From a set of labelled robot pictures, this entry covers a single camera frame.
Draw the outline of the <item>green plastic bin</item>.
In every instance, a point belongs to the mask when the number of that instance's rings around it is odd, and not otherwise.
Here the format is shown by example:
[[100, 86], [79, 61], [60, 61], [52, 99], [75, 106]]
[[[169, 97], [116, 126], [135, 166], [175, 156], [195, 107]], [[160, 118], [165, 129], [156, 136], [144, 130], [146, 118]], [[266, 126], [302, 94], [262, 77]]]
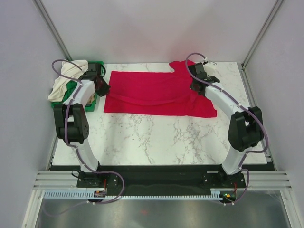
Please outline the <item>green plastic bin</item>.
[[[96, 100], [97, 100], [97, 94], [95, 94], [95, 100], [94, 100], [94, 102], [91, 105], [86, 105], [85, 106], [85, 111], [86, 112], [93, 112], [94, 111], [95, 105], [96, 105]], [[56, 105], [59, 105], [59, 104], [55, 104], [55, 103], [51, 102], [51, 107], [52, 108], [54, 108]]]

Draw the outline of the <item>red t shirt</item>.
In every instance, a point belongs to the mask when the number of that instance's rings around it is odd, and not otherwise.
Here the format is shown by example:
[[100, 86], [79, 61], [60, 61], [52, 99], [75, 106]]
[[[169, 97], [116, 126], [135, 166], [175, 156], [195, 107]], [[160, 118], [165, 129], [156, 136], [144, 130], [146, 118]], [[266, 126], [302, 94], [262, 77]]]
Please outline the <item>red t shirt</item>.
[[185, 61], [169, 63], [173, 72], [112, 71], [105, 113], [217, 117], [212, 102], [190, 89]]

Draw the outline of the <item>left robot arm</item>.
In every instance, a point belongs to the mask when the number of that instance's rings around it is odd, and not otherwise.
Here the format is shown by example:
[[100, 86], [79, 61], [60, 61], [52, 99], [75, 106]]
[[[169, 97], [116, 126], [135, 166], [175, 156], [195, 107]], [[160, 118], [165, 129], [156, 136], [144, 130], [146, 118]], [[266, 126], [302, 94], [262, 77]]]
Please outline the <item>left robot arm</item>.
[[59, 139], [70, 147], [76, 155], [82, 172], [89, 173], [88, 182], [99, 187], [104, 182], [104, 175], [97, 171], [99, 161], [93, 155], [88, 142], [89, 123], [85, 114], [85, 106], [91, 95], [106, 96], [110, 86], [104, 80], [105, 67], [98, 63], [88, 63], [88, 69], [81, 71], [80, 78], [72, 78], [58, 71], [59, 76], [77, 82], [71, 96], [62, 104], [53, 108], [55, 129]]

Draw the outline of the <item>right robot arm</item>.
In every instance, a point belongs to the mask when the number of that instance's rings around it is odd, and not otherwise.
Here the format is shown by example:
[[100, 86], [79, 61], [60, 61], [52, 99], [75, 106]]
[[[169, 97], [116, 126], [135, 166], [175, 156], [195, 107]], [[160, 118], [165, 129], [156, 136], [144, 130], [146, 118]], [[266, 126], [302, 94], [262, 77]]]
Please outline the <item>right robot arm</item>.
[[221, 164], [223, 172], [218, 174], [218, 183], [223, 187], [235, 181], [234, 174], [240, 172], [246, 155], [253, 152], [264, 138], [262, 112], [256, 107], [244, 108], [234, 99], [215, 76], [207, 74], [208, 64], [196, 63], [188, 66], [192, 76], [191, 90], [208, 98], [230, 118], [228, 141], [230, 149]]

